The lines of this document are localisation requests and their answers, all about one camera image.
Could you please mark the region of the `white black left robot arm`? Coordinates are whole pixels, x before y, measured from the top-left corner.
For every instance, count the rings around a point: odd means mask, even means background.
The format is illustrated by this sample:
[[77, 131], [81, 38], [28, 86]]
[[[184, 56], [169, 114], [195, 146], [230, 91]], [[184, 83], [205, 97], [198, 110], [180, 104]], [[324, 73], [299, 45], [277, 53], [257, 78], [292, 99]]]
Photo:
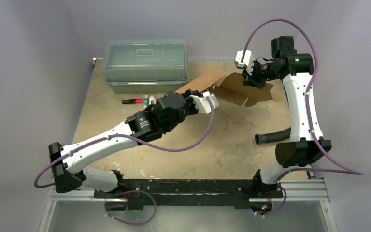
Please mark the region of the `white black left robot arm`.
[[114, 128], [83, 142], [49, 146], [51, 164], [57, 193], [66, 193], [79, 187], [107, 192], [114, 198], [123, 195], [125, 183], [117, 170], [104, 171], [91, 164], [104, 157], [129, 148], [146, 145], [168, 152], [181, 152], [194, 148], [202, 142], [198, 139], [185, 148], [164, 148], [151, 144], [171, 132], [187, 116], [198, 113], [214, 116], [219, 106], [216, 96], [206, 91], [187, 90], [179, 94], [169, 92], [145, 109], [136, 112]]

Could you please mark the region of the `brown cardboard box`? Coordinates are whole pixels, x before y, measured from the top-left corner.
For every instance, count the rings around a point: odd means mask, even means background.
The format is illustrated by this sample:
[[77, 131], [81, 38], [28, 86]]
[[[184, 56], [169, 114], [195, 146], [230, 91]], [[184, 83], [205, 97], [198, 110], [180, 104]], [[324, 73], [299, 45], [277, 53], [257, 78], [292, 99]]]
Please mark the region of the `brown cardboard box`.
[[236, 105], [252, 107], [258, 102], [274, 101], [281, 102], [284, 96], [272, 92], [273, 85], [267, 83], [263, 89], [243, 85], [244, 78], [238, 72], [225, 75], [219, 69], [211, 69], [183, 87], [176, 90], [177, 93], [184, 93], [186, 90], [213, 93], [218, 98]]

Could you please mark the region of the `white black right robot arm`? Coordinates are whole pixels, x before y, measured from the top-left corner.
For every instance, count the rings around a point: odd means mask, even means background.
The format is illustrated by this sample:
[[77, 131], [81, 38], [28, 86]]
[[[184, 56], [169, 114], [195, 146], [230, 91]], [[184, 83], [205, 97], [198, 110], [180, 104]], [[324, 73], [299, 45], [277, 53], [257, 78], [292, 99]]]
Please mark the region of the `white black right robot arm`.
[[235, 64], [242, 69], [243, 85], [264, 88], [270, 80], [282, 80], [290, 110], [291, 127], [289, 142], [278, 143], [275, 160], [256, 172], [249, 190], [263, 197], [277, 188], [278, 178], [297, 168], [306, 167], [318, 161], [323, 153], [331, 149], [331, 141], [312, 119], [316, 115], [312, 84], [314, 63], [311, 54], [298, 53], [292, 36], [281, 36], [271, 42], [272, 58], [261, 64], [252, 52], [237, 52]]

